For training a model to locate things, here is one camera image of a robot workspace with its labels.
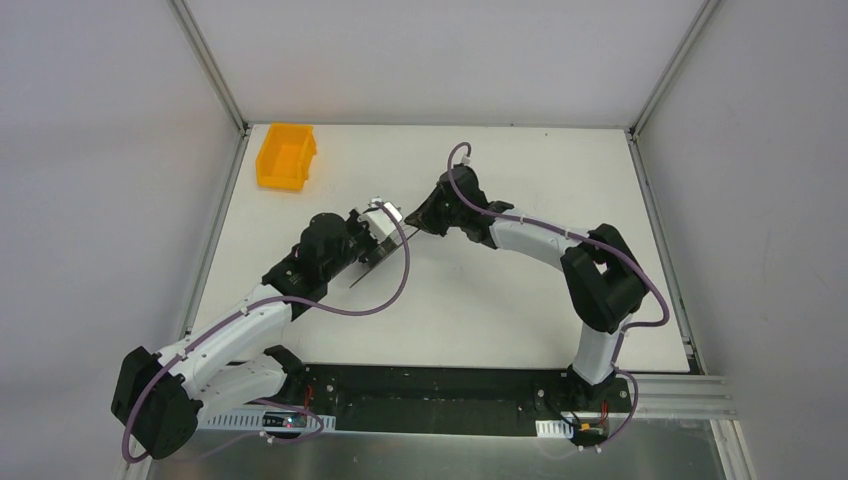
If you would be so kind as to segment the black cable spool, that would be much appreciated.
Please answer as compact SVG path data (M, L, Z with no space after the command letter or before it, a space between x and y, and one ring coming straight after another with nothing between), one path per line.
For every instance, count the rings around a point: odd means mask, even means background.
M363 265L363 272L350 284L349 289L353 289L358 283L360 283L366 276L368 276L373 270L375 270L379 265L381 265L386 259L388 259L396 252L401 251L403 247L404 244L400 238L399 233L393 233L391 236L385 239L382 243L378 245L375 251L366 256L366 260Z

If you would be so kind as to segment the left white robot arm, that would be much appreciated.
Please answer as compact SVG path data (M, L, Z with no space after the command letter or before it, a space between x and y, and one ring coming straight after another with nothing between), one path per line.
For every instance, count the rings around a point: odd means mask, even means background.
M111 403L123 424L123 459L129 464L163 459L179 450L198 425L244 403L273 396L297 402L305 378L297 359L280 345L236 367L231 361L258 346L310 309L337 315L373 315L401 295L399 286L383 304L345 310L322 303L329 283L355 262L364 263L394 241L404 250L403 282L411 270L403 216L390 202L373 200L343 218L315 215L291 252L275 264L239 302L213 323L150 352L142 346L123 359Z

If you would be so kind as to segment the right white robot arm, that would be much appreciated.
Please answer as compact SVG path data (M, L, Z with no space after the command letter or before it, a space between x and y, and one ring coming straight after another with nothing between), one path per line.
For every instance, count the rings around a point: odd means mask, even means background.
M488 200L474 170L464 165L442 174L405 222L439 236L458 228L474 243L520 253L561 271L583 323L567 369L569 400L583 410L605 400L622 326L649 292L615 227L601 224L571 237L565 228L527 217L508 202Z

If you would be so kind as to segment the orange plastic bin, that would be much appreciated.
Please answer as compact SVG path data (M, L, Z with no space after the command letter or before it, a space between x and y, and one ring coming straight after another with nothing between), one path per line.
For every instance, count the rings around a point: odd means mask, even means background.
M257 185L264 189L302 191L316 154L312 125L271 123L255 162Z

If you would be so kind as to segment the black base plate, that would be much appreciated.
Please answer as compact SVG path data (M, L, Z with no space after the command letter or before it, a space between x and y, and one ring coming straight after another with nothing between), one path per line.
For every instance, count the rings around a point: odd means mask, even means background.
M595 424L632 408L628 382L592 392L565 370L312 363L270 401L305 407L339 432L535 437L545 422Z

